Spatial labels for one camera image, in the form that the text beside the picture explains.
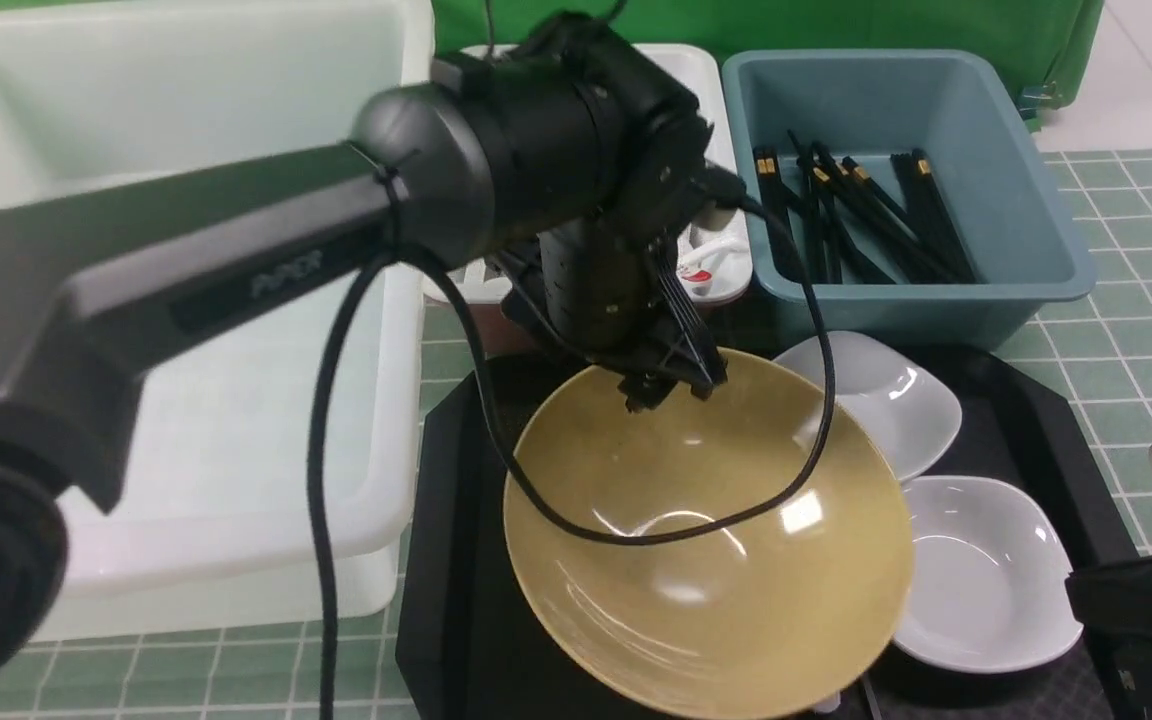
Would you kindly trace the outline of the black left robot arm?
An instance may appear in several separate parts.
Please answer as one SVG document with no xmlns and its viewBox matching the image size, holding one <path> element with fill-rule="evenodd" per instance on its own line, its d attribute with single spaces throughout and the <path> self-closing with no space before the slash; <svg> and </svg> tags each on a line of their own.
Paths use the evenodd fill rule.
<svg viewBox="0 0 1152 720">
<path fill-rule="evenodd" d="M 338 589 L 326 528 L 329 396 L 349 324 L 384 270 L 444 287 L 497 420 L 482 336 L 449 273 L 488 258 L 566 351 L 620 376 L 628 410 L 726 382 L 676 275 L 676 240 L 717 206 L 713 127 L 617 35 L 623 9 L 561 10 L 502 58 L 445 53 L 387 88 L 346 141 L 0 210 L 0 669 L 59 594 L 58 498 L 122 498 L 145 377 L 351 274 L 308 429 L 323 593 L 320 715 L 332 717 Z"/>
</svg>

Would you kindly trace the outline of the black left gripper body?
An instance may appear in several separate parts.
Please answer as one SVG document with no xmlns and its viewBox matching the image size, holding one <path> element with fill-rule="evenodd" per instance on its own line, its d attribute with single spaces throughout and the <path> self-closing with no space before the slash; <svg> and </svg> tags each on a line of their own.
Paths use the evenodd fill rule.
<svg viewBox="0 0 1152 720">
<path fill-rule="evenodd" d="M 500 253 L 511 283 L 502 311 L 544 350 L 620 377 L 631 414 L 677 386 L 708 400 L 727 361 L 677 273 L 677 249 L 657 237 L 613 236 L 584 218 Z"/>
</svg>

